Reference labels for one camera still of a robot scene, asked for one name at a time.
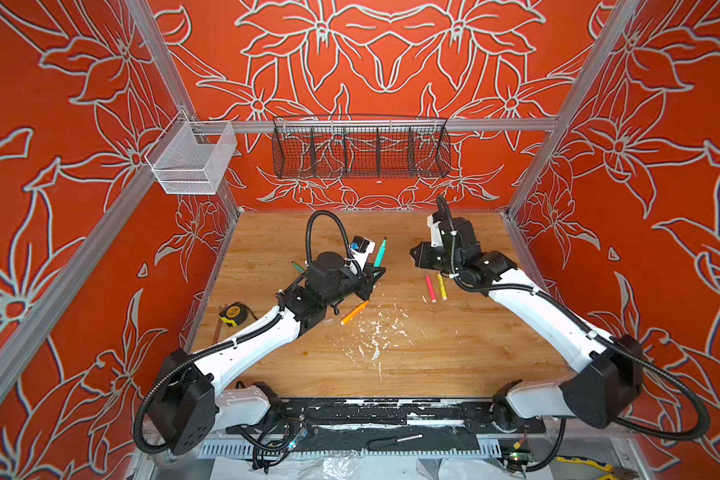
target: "wooden surface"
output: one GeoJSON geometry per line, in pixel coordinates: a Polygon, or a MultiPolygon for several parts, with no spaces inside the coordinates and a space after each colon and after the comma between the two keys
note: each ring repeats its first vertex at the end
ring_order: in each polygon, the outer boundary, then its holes
{"type": "MultiPolygon", "coordinates": [[[[429,301],[424,275],[432,271],[415,268],[408,253],[429,240],[428,213],[338,214],[350,240],[361,235],[380,245],[388,238],[382,262],[387,273],[371,303],[343,326],[343,315],[361,302],[347,298],[342,315],[336,318],[329,309],[326,320],[240,379],[247,385],[264,381],[280,396],[490,396],[510,380],[563,373],[562,357],[490,298],[446,280],[448,300],[429,301]]],[[[517,260],[498,214],[454,216],[470,219],[483,251],[500,250],[517,260]]],[[[275,305],[274,293],[298,275],[291,261],[304,264],[308,218],[309,213],[251,212],[240,217],[194,350],[212,344],[221,306],[240,301],[261,315],[275,305]]],[[[336,225],[322,216],[312,230],[312,255],[327,250],[341,253],[343,246],[336,225]]],[[[221,338],[233,331],[222,327],[221,338]]]]}

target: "black wire basket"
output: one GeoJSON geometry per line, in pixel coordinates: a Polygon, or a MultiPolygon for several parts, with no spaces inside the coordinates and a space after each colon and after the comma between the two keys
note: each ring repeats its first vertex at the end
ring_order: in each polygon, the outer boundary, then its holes
{"type": "Polygon", "coordinates": [[[275,117],[278,178],[442,178],[451,171],[446,119],[275,117]]]}

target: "yellow pliers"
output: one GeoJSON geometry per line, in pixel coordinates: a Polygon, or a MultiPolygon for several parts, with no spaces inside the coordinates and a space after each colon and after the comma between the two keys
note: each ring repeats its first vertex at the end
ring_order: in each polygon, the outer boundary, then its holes
{"type": "Polygon", "coordinates": [[[632,480],[632,478],[638,478],[639,475],[634,470],[629,470],[624,467],[612,466],[608,463],[598,462],[592,458],[586,457],[568,457],[559,455],[555,457],[558,462],[565,463],[579,463],[582,465],[588,465],[598,470],[605,472],[606,474],[599,477],[597,480],[632,480]]]}

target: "tape measure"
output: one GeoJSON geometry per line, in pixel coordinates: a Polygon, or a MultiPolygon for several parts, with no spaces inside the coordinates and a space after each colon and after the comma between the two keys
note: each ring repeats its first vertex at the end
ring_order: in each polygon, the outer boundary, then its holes
{"type": "Polygon", "coordinates": [[[219,312],[219,318],[227,326],[242,325],[248,320],[248,308],[240,302],[234,302],[230,306],[225,306],[219,312]]]}

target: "green marker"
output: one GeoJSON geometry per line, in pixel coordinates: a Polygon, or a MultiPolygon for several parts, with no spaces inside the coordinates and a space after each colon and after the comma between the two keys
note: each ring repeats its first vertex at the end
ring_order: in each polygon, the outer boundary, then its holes
{"type": "Polygon", "coordinates": [[[384,240],[382,240],[382,245],[378,248],[378,253],[376,254],[376,261],[373,263],[374,266],[381,266],[382,265],[382,258],[384,258],[384,251],[387,249],[387,237],[384,237],[384,240]]]}

